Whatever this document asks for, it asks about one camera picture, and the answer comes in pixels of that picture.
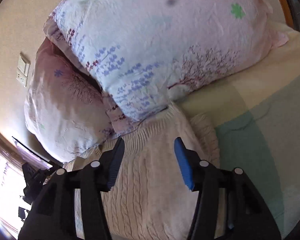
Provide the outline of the window with dark frame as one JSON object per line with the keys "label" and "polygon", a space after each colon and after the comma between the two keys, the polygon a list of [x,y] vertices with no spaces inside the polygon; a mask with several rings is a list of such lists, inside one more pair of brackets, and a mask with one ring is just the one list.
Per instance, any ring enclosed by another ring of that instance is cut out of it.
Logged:
{"label": "window with dark frame", "polygon": [[22,199],[26,183],[21,166],[25,163],[35,170],[61,165],[46,152],[38,153],[15,137],[9,142],[0,134],[0,229],[14,239],[18,238],[23,226],[18,209],[30,209]]}

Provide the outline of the pink floral left pillow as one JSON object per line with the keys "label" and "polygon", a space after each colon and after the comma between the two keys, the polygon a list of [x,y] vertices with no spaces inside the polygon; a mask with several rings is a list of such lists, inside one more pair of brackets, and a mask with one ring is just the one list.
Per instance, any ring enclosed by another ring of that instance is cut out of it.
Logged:
{"label": "pink floral left pillow", "polygon": [[24,114],[27,129],[62,163],[118,137],[101,93],[48,38],[36,54]]}

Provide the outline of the white wall switch plate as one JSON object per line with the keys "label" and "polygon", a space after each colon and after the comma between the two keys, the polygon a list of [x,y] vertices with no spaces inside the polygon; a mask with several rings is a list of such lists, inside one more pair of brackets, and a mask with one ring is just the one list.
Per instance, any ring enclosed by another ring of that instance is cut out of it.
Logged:
{"label": "white wall switch plate", "polygon": [[27,59],[23,53],[19,54],[18,64],[17,64],[17,81],[21,83],[24,87],[27,86],[27,77],[30,69],[30,61]]}

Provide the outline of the white lavender right pillow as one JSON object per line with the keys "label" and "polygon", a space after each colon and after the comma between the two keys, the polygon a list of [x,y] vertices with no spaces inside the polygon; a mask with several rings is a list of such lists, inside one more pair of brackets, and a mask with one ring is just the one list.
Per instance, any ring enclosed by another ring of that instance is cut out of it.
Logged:
{"label": "white lavender right pillow", "polygon": [[44,33],[135,121],[288,41],[264,0],[62,0]]}

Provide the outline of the pastel patchwork floral quilt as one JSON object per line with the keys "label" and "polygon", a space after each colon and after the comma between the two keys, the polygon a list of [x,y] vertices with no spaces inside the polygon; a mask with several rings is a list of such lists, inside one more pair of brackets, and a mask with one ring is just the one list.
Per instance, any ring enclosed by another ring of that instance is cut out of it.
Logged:
{"label": "pastel patchwork floral quilt", "polygon": [[188,116],[209,116],[221,168],[247,173],[286,237],[300,220],[300,33],[282,23],[272,27],[288,36],[284,46],[179,106]]}

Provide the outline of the beige cable-knit sweater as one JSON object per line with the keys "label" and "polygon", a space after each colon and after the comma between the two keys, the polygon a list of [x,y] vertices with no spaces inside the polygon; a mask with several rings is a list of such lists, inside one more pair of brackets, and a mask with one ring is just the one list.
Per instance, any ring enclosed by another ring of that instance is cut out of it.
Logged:
{"label": "beige cable-knit sweater", "polygon": [[198,194],[184,184],[174,153],[180,137],[201,159],[219,165],[215,129],[207,115],[188,118],[176,105],[123,137],[115,185],[102,194],[113,239],[186,239]]}

